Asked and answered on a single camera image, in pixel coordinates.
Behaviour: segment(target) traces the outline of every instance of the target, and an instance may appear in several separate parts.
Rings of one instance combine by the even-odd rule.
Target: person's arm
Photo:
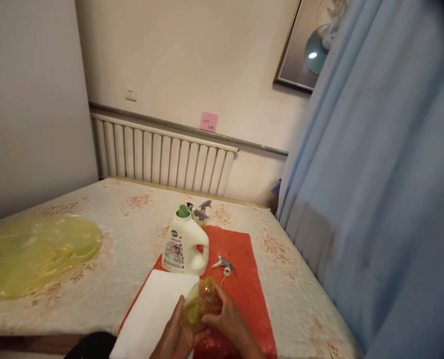
[[[202,322],[217,329],[234,347],[243,359],[265,358],[262,349],[253,338],[243,321],[233,299],[218,285],[215,290],[222,300],[222,313],[219,316],[206,314]]]
[[[162,337],[149,359],[186,359],[192,349],[210,334],[209,329],[194,334],[192,330],[183,326],[184,302],[184,297],[180,296],[172,317],[165,325]]]

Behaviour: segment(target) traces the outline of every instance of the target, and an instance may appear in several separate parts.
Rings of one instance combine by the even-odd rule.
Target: spray nozzle
[[[202,211],[199,210],[199,209],[195,209],[195,210],[193,211],[193,213],[194,213],[195,217],[198,217],[198,219],[199,219],[201,222],[203,222],[204,219],[206,219],[206,218],[210,218],[209,216],[207,216],[204,212],[202,212]]]
[[[205,201],[204,203],[202,203],[199,207],[200,207],[200,210],[202,210],[202,211],[205,211],[205,209],[206,209],[207,207],[212,208],[212,200],[211,200],[211,199],[206,200],[206,201]]]

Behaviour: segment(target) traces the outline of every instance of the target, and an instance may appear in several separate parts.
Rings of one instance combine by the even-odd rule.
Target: red cloth
[[[213,264],[218,262],[218,256],[226,258],[235,266],[236,269],[232,270],[231,275],[225,278],[222,287],[237,304],[242,318],[262,348],[265,356],[276,359],[277,347],[275,346],[272,325],[268,316],[249,234],[233,232],[217,226],[207,226],[206,232],[210,248],[209,264],[207,271],[201,279],[211,275],[215,278],[215,282],[220,284],[223,278],[223,267],[211,268]],[[160,255],[153,268],[164,270],[161,263],[162,255]],[[195,348],[194,354],[194,358],[237,357],[235,349],[215,330],[212,331],[209,338]]]

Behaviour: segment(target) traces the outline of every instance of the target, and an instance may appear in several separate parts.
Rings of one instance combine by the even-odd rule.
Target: white cloth
[[[152,270],[127,316],[111,359],[150,357],[180,295],[187,296],[199,277]]]

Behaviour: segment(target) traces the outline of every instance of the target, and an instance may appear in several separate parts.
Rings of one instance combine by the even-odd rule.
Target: wall
[[[96,180],[74,2],[0,1],[0,218]]]
[[[272,85],[297,0],[80,0],[89,100],[289,150],[308,95]],[[125,99],[134,89],[137,102]],[[285,157],[241,148],[225,195],[266,203]]]

